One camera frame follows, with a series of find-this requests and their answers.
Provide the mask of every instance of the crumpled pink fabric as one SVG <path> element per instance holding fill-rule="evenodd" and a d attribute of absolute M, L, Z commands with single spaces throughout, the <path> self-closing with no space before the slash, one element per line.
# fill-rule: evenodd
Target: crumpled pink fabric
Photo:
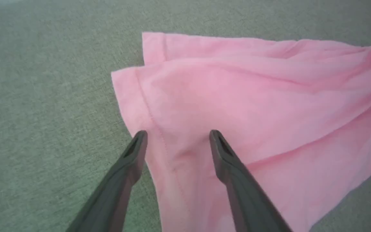
<path fill-rule="evenodd" d="M 371 47 L 143 33 L 145 66 L 112 73 L 163 231 L 235 231 L 216 178 L 218 129 L 295 232 L 371 175 Z"/>

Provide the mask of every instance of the black object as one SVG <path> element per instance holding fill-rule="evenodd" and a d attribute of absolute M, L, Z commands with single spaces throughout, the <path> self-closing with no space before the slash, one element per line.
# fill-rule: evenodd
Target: black object
<path fill-rule="evenodd" d="M 237 232 L 291 232 L 290 227 L 218 130 L 210 132 L 215 173 L 227 188 Z"/>
<path fill-rule="evenodd" d="M 237 232 L 291 232 L 218 130 L 210 132 L 215 173 L 227 187 Z M 121 232 L 131 187 L 144 164 L 147 132 L 139 131 L 88 199 L 67 232 Z"/>
<path fill-rule="evenodd" d="M 140 179 L 147 132 L 139 131 L 85 203 L 67 232 L 122 231 L 131 187 Z"/>

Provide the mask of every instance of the pink cloth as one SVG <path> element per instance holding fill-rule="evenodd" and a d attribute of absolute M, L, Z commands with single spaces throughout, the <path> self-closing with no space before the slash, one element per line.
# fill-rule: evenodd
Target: pink cloth
<path fill-rule="evenodd" d="M 371 175 L 371 47 L 144 33 L 145 66 L 112 73 L 164 231 L 230 232 L 209 132 L 218 129 L 295 232 Z"/>

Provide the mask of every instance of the stitched seam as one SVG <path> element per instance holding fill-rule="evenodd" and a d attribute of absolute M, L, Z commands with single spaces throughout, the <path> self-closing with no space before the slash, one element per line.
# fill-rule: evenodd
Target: stitched seam
<path fill-rule="evenodd" d="M 157 128 L 157 130 L 158 130 L 158 132 L 159 132 L 159 135 L 160 135 L 160 137 L 161 137 L 161 140 L 162 140 L 162 142 L 163 142 L 165 158 L 167 158 L 167 157 L 168 157 L 167 145 L 166 145 L 166 142 L 165 142 L 164 136 L 163 136 L 163 134 L 162 134 L 162 130 L 161 130 L 159 124 L 154 120 L 154 117 L 153 117 L 153 115 L 152 115 L 152 113 L 151 113 L 150 106 L 148 105 L 148 102 L 147 102 L 147 100 L 146 100 L 146 98 L 145 98 L 145 95 L 144 95 L 143 88 L 142 88 L 142 86 L 141 86 L 141 84 L 140 84 L 140 80 L 138 79 L 137 70 L 136 70 L 135 77 L 136 77 L 136 80 L 137 80 L 137 83 L 138 83 L 138 88 L 139 88 L 139 90 L 140 90 L 141 97 L 143 98 L 144 104 L 145 104 L 146 107 L 147 107 L 147 112 L 148 112 L 148 114 L 149 114 L 149 116 L 150 116 L 150 119 L 151 119 L 151 121 L 156 125 L 156 128 Z M 165 163 L 166 163 L 166 167 L 169 167 L 169 163 L 168 163 L 168 160 L 167 160 L 167 159 L 165 160 Z M 177 181 L 178 189 L 180 190 L 181 196 L 183 197 L 183 200 L 184 200 L 184 202 L 185 202 L 185 204 L 186 204 L 185 207 L 186 207 L 186 209 L 187 209 L 187 212 L 188 212 L 189 215 L 191 215 L 191 211 L 190 211 L 190 209 L 189 209 L 189 207 L 188 207 L 189 204 L 188 204 L 186 198 L 184 197 L 183 189 L 181 188 L 180 182 L 179 182 L 179 180 L 178 180 L 177 170 L 174 169 L 173 172 L 174 172 L 174 176 L 175 176 L 176 181 Z"/>

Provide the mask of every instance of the gray surface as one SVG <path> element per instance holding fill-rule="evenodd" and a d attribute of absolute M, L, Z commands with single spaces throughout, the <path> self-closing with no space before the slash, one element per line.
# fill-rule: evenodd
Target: gray surface
<path fill-rule="evenodd" d="M 141 31 L 371 44 L 371 0 L 24 0 L 0 6 L 0 231 L 63 231 L 129 141 L 109 73 Z M 159 231 L 145 171 L 126 231 Z M 371 232 L 371 179 L 313 229 Z"/>

